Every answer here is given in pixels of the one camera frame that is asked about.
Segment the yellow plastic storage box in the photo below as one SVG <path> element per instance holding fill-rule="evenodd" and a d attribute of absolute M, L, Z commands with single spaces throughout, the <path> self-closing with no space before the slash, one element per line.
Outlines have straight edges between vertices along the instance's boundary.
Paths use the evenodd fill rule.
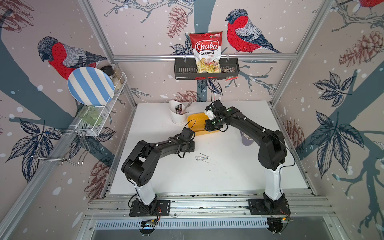
<path fill-rule="evenodd" d="M 196 136 L 217 133 L 219 131 L 208 132 L 205 130 L 205 121 L 209 120 L 205 113 L 192 114 L 188 117 L 188 127 L 196 133 Z"/>

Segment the purple ceramic mug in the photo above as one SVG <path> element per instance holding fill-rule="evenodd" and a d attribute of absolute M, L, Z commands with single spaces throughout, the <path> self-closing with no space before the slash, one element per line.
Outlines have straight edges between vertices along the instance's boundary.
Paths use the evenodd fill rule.
<path fill-rule="evenodd" d="M 244 146 L 250 146 L 254 143 L 254 140 L 243 132 L 241 133 L 242 143 Z"/>

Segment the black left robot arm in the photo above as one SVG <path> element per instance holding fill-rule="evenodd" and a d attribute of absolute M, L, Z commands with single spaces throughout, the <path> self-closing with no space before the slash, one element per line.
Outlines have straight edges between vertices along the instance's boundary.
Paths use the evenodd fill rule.
<path fill-rule="evenodd" d="M 136 190 L 138 200 L 144 206 L 152 206 L 157 201 L 150 180 L 161 158 L 177 155 L 183 159 L 195 151 L 196 133 L 190 128 L 183 130 L 167 140 L 157 143 L 139 141 L 122 165 L 122 172 Z"/>

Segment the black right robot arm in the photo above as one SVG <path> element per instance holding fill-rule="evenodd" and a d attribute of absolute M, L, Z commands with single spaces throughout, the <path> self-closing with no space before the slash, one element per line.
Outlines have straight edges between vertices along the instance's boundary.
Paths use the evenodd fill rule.
<path fill-rule="evenodd" d="M 219 100 L 205 108 L 205 115 L 209 118 L 205 121 L 206 131 L 220 131 L 223 126 L 232 126 L 258 144 L 258 160 L 265 168 L 266 176 L 264 208 L 268 213 L 272 213 L 286 206 L 285 194 L 281 187 L 281 169 L 285 167 L 287 147 L 282 132 L 262 127 L 237 108 L 226 108 Z"/>

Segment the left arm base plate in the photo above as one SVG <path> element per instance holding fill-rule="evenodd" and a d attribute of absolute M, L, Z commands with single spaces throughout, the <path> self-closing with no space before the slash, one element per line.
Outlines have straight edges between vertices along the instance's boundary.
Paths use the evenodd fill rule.
<path fill-rule="evenodd" d="M 130 217 L 167 217 L 170 215 L 171 201 L 158 200 L 157 197 L 148 206 L 138 199 L 131 202 Z"/>

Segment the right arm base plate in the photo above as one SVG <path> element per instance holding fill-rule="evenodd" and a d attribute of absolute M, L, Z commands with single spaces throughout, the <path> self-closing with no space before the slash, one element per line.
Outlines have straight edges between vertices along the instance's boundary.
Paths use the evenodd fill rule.
<path fill-rule="evenodd" d="M 291 210 L 289 202 L 285 196 L 282 196 L 277 200 L 272 200 L 265 193 L 262 199 L 248 199 L 247 209 L 251 215 L 290 215 Z"/>

